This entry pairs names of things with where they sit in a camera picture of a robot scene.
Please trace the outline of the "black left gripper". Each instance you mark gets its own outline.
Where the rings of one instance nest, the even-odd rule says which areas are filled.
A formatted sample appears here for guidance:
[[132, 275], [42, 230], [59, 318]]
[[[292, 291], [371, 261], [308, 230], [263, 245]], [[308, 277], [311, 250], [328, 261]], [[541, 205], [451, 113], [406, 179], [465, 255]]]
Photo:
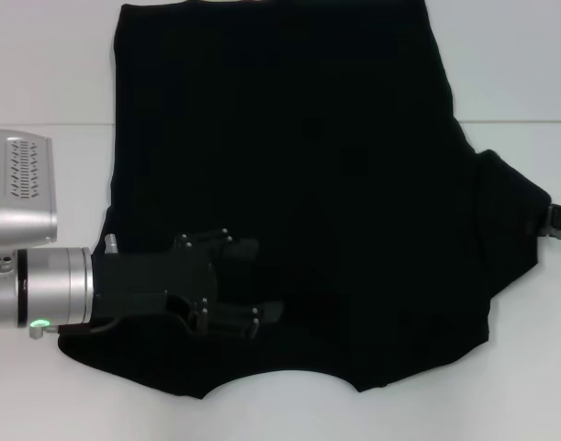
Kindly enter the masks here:
[[218, 282], [212, 260], [253, 261], [258, 251], [257, 239], [238, 238], [219, 228], [183, 232], [163, 253], [96, 254], [91, 319], [173, 316], [191, 334], [253, 339], [262, 326], [280, 320], [284, 303], [216, 302]]

